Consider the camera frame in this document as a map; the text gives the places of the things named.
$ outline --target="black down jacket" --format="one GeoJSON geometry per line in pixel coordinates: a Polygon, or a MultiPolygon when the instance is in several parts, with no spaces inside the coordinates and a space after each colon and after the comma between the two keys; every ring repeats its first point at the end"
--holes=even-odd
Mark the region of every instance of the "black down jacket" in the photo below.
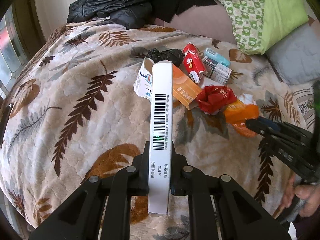
{"type": "Polygon", "coordinates": [[[128,29],[140,28],[151,13],[148,0],[78,0],[70,4],[67,22],[84,22],[95,16],[107,17],[128,29]]]}

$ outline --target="orange medicine box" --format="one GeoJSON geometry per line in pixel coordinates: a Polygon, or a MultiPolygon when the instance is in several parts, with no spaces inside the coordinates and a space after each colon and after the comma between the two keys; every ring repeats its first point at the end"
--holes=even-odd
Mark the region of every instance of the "orange medicine box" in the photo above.
{"type": "Polygon", "coordinates": [[[202,91],[185,73],[173,65],[173,96],[179,100],[188,110],[196,107],[197,95],[202,91]]]}

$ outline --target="orange plastic bag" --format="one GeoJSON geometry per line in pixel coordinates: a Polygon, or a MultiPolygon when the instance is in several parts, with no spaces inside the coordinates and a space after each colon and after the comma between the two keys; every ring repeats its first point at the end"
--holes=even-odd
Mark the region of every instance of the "orange plastic bag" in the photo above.
{"type": "Polygon", "coordinates": [[[246,137],[255,137],[257,134],[254,131],[251,131],[245,125],[245,122],[236,122],[232,124],[233,128],[236,130],[237,133],[246,136],[246,137]]]}
{"type": "Polygon", "coordinates": [[[259,117],[259,108],[252,95],[242,94],[236,102],[229,104],[223,113],[226,117],[226,122],[230,123],[239,134],[246,137],[254,137],[256,135],[245,125],[246,120],[259,117]]]}

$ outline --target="black plastic bag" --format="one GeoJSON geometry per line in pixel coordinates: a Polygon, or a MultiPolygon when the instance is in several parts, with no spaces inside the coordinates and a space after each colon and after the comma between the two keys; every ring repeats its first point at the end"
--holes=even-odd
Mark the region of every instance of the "black plastic bag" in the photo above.
{"type": "Polygon", "coordinates": [[[152,49],[148,52],[146,57],[152,59],[154,63],[157,63],[161,60],[169,60],[176,67],[179,67],[183,61],[183,52],[179,49],[169,49],[162,52],[157,49],[152,49]]]}

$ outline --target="window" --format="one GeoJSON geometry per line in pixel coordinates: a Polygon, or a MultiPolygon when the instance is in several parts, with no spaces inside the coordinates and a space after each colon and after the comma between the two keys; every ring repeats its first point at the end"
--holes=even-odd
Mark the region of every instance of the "window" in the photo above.
{"type": "Polygon", "coordinates": [[[0,22],[0,96],[3,99],[27,63],[28,58],[18,38],[10,6],[0,22]]]}

